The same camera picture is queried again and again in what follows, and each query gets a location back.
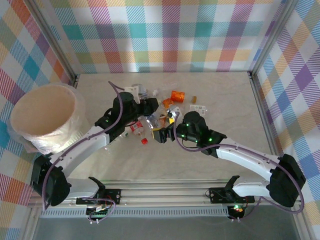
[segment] floor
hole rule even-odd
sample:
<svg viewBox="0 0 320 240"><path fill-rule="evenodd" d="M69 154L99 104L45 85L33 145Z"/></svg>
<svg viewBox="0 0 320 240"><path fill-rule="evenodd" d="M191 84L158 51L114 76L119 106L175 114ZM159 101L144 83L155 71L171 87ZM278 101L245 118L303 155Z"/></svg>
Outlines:
<svg viewBox="0 0 320 240"><path fill-rule="evenodd" d="M120 73L82 74L77 86L86 101L86 118L90 125L112 107L116 94L108 84L120 87L141 83L149 91L176 83L187 95L197 96L197 104L206 106L205 120L210 129L226 134L236 142L270 153L247 73ZM190 108L181 106L182 113ZM147 145L128 130L106 149L87 158L70 175L71 178L93 176L99 180L133 179L229 179L233 175L252 177L255 173L227 160L202 153L189 153L176 142L160 144L152 139L145 125Z"/></svg>

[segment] orange cup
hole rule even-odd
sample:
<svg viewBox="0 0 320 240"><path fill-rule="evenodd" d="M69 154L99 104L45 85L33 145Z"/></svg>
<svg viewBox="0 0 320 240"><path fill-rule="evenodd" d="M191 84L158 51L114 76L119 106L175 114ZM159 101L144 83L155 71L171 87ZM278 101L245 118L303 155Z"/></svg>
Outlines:
<svg viewBox="0 0 320 240"><path fill-rule="evenodd" d="M182 91L172 91L171 100L177 103L183 103L185 100L185 93Z"/></svg>

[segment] plaid wall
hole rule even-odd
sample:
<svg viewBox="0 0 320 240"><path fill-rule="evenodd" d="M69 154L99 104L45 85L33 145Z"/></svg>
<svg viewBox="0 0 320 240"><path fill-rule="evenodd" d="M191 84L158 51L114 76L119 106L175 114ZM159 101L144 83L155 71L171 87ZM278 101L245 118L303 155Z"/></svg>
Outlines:
<svg viewBox="0 0 320 240"><path fill-rule="evenodd" d="M32 193L35 154L10 138L6 122L26 92L69 78L22 0L0 1L0 33L0 239L15 240Z"/></svg>
<svg viewBox="0 0 320 240"><path fill-rule="evenodd" d="M295 156L320 239L320 0L300 0L263 68L260 94L280 152Z"/></svg>
<svg viewBox="0 0 320 240"><path fill-rule="evenodd" d="M247 71L285 2L37 0L75 72L92 74Z"/></svg>

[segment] orange object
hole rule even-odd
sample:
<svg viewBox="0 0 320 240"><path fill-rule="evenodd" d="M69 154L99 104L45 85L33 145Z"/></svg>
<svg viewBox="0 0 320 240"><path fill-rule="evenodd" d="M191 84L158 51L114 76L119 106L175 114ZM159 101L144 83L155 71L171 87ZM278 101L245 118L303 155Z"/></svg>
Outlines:
<svg viewBox="0 0 320 240"><path fill-rule="evenodd" d="M163 103L165 109L170 108L170 105L174 104L174 102L171 100L171 98L167 98L167 99L163 100L162 103Z"/></svg>
<svg viewBox="0 0 320 240"><path fill-rule="evenodd" d="M165 125L166 125L166 119L167 119L167 116L164 115L164 114L160 115L160 117L159 117L159 123L161 123L161 126L162 126L163 128L164 128Z"/></svg>
<svg viewBox="0 0 320 240"><path fill-rule="evenodd" d="M197 97L196 97L196 96L192 96L191 103L192 103L192 104L195 104L196 101L197 101Z"/></svg>
<svg viewBox="0 0 320 240"><path fill-rule="evenodd" d="M172 91L171 100L177 103L183 103L185 100L185 93L182 91Z"/></svg>

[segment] red cap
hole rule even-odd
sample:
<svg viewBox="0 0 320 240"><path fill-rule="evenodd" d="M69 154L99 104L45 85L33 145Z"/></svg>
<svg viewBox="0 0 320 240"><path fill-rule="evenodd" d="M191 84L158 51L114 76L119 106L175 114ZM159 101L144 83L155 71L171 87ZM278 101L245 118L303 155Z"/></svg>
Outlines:
<svg viewBox="0 0 320 240"><path fill-rule="evenodd" d="M148 139L144 138L144 139L141 140L141 142L142 142L143 145L145 145L145 144L148 143Z"/></svg>

